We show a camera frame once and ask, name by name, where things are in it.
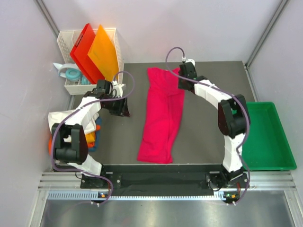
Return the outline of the magenta t shirt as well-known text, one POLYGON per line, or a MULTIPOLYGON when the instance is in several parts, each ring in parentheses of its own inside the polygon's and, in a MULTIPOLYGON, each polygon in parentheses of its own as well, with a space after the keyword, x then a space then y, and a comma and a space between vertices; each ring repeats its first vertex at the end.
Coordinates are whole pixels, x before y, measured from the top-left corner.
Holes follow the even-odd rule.
POLYGON ((178 135, 185 91, 178 88, 176 68, 171 73, 159 68, 148 68, 149 89, 146 119, 140 144, 138 161, 170 164, 172 147, 178 135))

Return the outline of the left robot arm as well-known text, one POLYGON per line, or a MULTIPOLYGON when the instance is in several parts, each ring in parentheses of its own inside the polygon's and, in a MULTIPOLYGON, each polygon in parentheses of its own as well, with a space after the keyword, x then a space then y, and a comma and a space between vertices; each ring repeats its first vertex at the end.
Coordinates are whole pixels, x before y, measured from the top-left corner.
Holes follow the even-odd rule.
POLYGON ((101 109, 108 110, 111 115, 130 117, 127 97, 123 95, 125 90, 126 84, 99 80, 92 91, 86 92, 80 105, 61 123, 52 126, 52 162, 67 163, 91 176, 96 187, 105 186, 107 175, 102 173, 102 164, 89 155, 85 128, 101 109))

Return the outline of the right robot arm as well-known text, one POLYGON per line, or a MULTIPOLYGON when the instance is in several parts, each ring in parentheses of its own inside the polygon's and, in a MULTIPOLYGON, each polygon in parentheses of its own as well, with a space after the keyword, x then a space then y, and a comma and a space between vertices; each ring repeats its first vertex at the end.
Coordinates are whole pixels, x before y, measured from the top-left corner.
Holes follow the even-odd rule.
POLYGON ((218 174, 209 175, 209 187, 234 186, 242 177, 244 168, 241 160, 242 145, 250 117, 247 113, 246 100, 243 95, 233 98, 219 89, 204 76, 198 76, 193 60, 183 61, 178 72, 178 88, 188 90, 203 98, 217 109, 217 124, 224 136, 224 159, 218 174))

